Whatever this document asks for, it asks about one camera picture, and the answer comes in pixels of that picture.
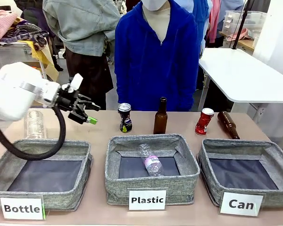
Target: white face mask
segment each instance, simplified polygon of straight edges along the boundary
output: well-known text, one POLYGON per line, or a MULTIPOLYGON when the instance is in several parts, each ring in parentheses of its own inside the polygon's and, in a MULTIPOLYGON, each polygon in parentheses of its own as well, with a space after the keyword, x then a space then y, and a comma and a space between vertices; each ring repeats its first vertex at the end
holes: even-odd
POLYGON ((166 0, 141 0, 143 5, 150 11, 159 10, 166 0))

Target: gray fabric bin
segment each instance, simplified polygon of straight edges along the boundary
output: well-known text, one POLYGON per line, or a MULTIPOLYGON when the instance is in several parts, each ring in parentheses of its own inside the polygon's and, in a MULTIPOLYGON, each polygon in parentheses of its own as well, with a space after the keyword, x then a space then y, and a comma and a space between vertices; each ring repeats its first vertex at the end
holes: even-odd
MULTIPOLYGON (((23 139, 14 145, 38 154, 50 150, 56 142, 23 139)), ((92 166, 90 150, 88 142, 68 140, 54 156, 41 161, 26 161, 6 151, 0 158, 0 196, 40 195, 46 210, 76 210, 92 166)))
POLYGON ((113 137, 105 163, 107 203, 128 205, 130 190, 166 190, 166 205, 193 204, 199 166, 178 134, 113 137), (150 177, 140 157, 148 144, 164 167, 163 177, 150 177))
POLYGON ((283 207, 283 151, 268 141, 204 139, 198 154, 212 202, 223 192, 264 194, 262 207, 283 207))

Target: soda can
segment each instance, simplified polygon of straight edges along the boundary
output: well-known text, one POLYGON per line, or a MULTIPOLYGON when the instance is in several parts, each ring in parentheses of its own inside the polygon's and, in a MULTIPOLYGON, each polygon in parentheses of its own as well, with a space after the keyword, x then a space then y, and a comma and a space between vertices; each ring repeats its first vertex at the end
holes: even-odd
POLYGON ((200 114, 200 118, 195 127, 195 133, 198 135, 206 135, 207 134, 207 126, 208 123, 214 116, 214 111, 210 108, 203 108, 200 114))
POLYGON ((130 119, 131 105, 127 103, 122 103, 118 106, 118 113, 121 115, 121 124, 119 129, 123 133, 128 133, 132 130, 132 121, 130 119))

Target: sign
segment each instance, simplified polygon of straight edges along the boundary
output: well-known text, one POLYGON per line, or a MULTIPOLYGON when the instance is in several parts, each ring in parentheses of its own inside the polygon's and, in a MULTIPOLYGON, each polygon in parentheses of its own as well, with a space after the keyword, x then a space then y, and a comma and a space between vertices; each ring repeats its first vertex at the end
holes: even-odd
POLYGON ((258 216, 263 195, 224 192, 220 213, 258 216))
POLYGON ((129 191, 129 210, 164 210, 166 190, 129 191))
POLYGON ((1 206, 5 219, 43 220, 42 198, 1 197, 1 206))

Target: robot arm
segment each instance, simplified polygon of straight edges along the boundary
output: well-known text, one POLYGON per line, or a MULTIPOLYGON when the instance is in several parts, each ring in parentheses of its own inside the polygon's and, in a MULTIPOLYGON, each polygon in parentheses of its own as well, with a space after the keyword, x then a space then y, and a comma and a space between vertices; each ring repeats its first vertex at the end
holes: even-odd
POLYGON ((63 145, 66 126, 60 110, 69 111, 69 118, 83 124, 95 124, 96 119, 89 117, 84 109, 98 111, 90 98, 79 94, 83 78, 76 74, 71 83, 60 86, 58 83, 43 79, 41 73, 21 62, 5 65, 0 69, 0 119, 18 121, 22 119, 33 101, 51 107, 60 123, 60 136, 57 144, 42 154, 24 153, 14 147, 0 130, 0 142, 14 155, 26 160, 42 160, 54 155, 63 145))

